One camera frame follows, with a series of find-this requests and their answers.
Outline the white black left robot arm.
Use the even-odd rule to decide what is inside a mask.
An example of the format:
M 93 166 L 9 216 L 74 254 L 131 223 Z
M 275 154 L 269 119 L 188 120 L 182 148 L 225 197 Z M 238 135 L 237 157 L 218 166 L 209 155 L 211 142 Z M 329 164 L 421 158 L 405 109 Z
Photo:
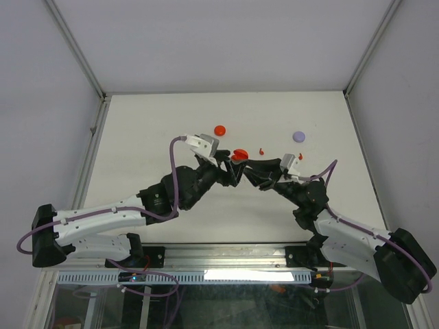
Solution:
M 136 266 L 144 256 L 135 233 L 120 237 L 105 233 L 119 228 L 150 226 L 191 210 L 215 184 L 236 187 L 247 158 L 220 150 L 212 161 L 196 156 L 198 167 L 173 165 L 161 181 L 113 204 L 79 210 L 38 207 L 32 222 L 32 265 L 53 267 L 68 258 L 106 258 Z

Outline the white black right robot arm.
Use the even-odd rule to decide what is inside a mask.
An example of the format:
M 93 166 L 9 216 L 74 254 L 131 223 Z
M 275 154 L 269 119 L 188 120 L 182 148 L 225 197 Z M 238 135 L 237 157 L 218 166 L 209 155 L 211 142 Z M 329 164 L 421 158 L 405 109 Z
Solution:
M 356 269 L 404 304 L 431 292 L 436 266 L 410 232 L 374 228 L 335 212 L 327 187 L 336 161 L 305 177 L 292 158 L 287 154 L 282 159 L 248 160 L 244 174 L 259 190 L 274 191 L 296 206 L 292 212 L 296 223 L 313 234 L 307 242 L 309 262 L 329 261 Z

